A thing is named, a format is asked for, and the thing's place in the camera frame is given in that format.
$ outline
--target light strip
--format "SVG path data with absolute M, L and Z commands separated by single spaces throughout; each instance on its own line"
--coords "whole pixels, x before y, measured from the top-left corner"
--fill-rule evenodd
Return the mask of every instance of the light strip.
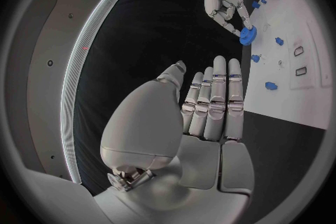
M 91 44 L 113 5 L 111 0 L 101 0 L 85 22 L 71 52 L 63 81 L 60 102 L 60 132 L 71 179 L 78 184 L 82 181 L 77 166 L 73 139 L 73 111 L 77 85 Z

